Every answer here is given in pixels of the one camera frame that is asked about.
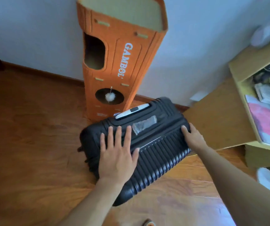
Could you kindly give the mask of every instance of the suitcase handle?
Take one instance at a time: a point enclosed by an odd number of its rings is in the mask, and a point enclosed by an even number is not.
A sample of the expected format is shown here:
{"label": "suitcase handle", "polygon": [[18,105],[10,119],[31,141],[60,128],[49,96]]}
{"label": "suitcase handle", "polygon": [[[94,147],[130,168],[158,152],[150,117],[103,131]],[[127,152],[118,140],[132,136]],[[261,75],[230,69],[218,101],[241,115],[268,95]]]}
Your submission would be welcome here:
{"label": "suitcase handle", "polygon": [[143,110],[143,109],[145,109],[145,108],[147,108],[149,106],[150,106],[150,104],[148,104],[148,103],[143,104],[143,105],[136,106],[134,108],[131,108],[131,109],[127,110],[127,111],[124,111],[124,112],[118,114],[117,116],[115,116],[115,119],[118,120],[118,119],[123,118],[125,116],[128,116],[128,115],[130,115],[132,113],[135,113],[135,112],[138,112],[140,110]]}

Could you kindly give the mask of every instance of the ribbed suitcase shell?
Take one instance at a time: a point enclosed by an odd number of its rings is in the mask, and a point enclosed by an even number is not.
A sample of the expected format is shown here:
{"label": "ribbed suitcase shell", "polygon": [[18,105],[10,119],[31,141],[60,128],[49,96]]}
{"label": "ribbed suitcase shell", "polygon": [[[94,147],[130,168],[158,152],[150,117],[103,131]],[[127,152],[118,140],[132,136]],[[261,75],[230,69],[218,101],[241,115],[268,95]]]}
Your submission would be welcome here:
{"label": "ribbed suitcase shell", "polygon": [[92,124],[80,134],[82,146],[79,151],[85,152],[89,170],[99,178],[99,138],[101,133],[105,133],[107,137],[109,126],[113,126],[114,131],[118,126],[121,126],[122,136],[124,137],[128,125],[144,121],[153,115],[157,117],[156,124],[143,130],[137,136],[132,131],[131,153],[135,148],[140,147],[137,167],[132,177],[123,186],[113,206],[121,205],[131,199],[135,194],[169,171],[190,152],[181,132],[181,126],[185,125],[189,129],[189,124],[171,100],[161,97],[149,102],[149,104],[148,108],[121,120],[107,118]]}

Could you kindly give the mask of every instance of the orange cat scratcher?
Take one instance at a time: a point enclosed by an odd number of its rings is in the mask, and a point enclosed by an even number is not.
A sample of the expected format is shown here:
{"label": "orange cat scratcher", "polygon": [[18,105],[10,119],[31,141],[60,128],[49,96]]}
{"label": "orange cat scratcher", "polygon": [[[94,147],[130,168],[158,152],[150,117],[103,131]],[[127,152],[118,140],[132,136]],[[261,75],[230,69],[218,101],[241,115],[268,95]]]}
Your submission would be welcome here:
{"label": "orange cat scratcher", "polygon": [[[163,0],[77,0],[84,32],[87,117],[103,120],[129,109],[167,32]],[[107,101],[105,94],[115,99]]]}

